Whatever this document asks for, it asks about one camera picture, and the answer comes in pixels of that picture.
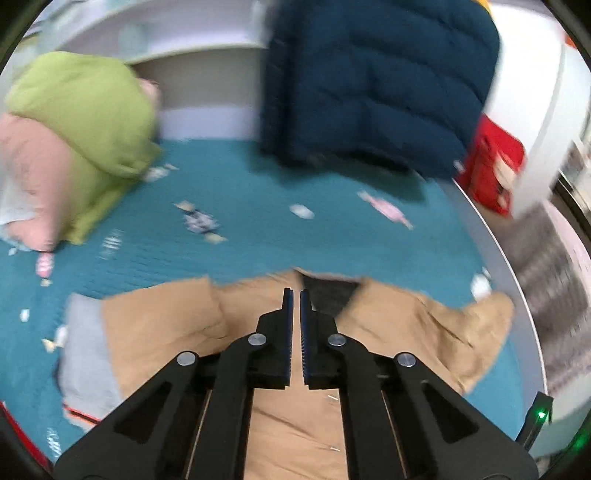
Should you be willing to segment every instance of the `white wall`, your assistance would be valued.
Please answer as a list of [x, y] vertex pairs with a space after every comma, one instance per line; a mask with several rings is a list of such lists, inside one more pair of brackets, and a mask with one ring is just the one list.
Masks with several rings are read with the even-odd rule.
[[591, 72], [579, 52], [564, 45], [556, 91], [515, 191], [515, 216], [550, 197], [572, 140], [583, 130], [590, 94]]
[[529, 153], [550, 106], [564, 31], [553, 18], [509, 5], [491, 5], [501, 53], [485, 113]]
[[591, 75], [578, 52], [565, 46], [556, 19], [512, 5], [491, 8], [501, 53], [485, 113], [525, 147], [512, 211], [519, 216], [549, 197], [570, 141], [582, 129]]

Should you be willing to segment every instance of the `gray cloth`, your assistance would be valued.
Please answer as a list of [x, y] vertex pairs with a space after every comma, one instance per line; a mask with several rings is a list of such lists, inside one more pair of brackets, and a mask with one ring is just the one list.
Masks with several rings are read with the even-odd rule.
[[57, 373], [65, 405], [97, 419], [106, 417], [122, 402], [100, 305], [100, 300], [77, 293], [70, 296], [66, 307], [68, 335]]
[[543, 205], [497, 233], [540, 338], [551, 395], [591, 370], [591, 309], [582, 280]]

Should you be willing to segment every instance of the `pink pillow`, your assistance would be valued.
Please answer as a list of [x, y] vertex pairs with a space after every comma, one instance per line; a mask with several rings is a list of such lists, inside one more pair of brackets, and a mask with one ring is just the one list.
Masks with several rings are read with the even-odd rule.
[[139, 85], [142, 87], [142, 90], [150, 99], [150, 102], [154, 107], [154, 111], [158, 112], [160, 110], [160, 105], [162, 102], [162, 96], [160, 95], [158, 83], [153, 82], [151, 80], [139, 79]]
[[8, 234], [33, 250], [50, 252], [67, 219], [70, 147], [43, 124], [5, 113], [0, 118], [0, 148], [35, 206], [35, 218], [9, 223]]

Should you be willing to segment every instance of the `white shelf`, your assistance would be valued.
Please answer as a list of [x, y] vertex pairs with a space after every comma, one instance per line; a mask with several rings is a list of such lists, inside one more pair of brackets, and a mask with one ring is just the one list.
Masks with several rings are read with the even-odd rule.
[[174, 38], [150, 46], [147, 53], [125, 60], [129, 65], [137, 65], [165, 57], [184, 55], [209, 50], [230, 50], [240, 48], [265, 48], [260, 42], [253, 41], [247, 34], [195, 35], [193, 37]]
[[[43, 50], [138, 64], [198, 51], [264, 47], [253, 30], [249, 0], [129, 0], [116, 9], [109, 9], [107, 1], [71, 4], [51, 22]], [[130, 25], [140, 28], [133, 48], [125, 49], [119, 33]]]

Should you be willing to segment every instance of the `red strap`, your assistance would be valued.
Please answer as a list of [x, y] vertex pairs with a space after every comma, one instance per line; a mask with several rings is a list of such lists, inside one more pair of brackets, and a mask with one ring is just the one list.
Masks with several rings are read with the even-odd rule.
[[12, 415], [10, 415], [9, 411], [4, 406], [4, 403], [0, 403], [0, 408], [2, 409], [4, 414], [6, 415], [6, 418], [8, 419], [8, 423], [10, 424], [12, 429], [14, 430], [14, 433], [17, 434], [17, 437], [21, 441], [23, 447], [25, 447], [27, 452], [29, 452], [29, 454], [35, 459], [35, 461], [37, 463], [39, 463], [39, 465], [41, 465], [45, 470], [47, 470], [49, 472], [51, 470], [51, 462], [47, 459], [47, 457], [45, 455], [43, 455], [41, 453], [41, 450], [39, 450], [35, 446], [35, 444], [29, 439], [29, 437], [27, 437], [27, 435], [25, 435], [25, 433], [22, 431], [22, 429], [18, 426], [18, 423], [16, 422], [16, 420], [14, 420]]

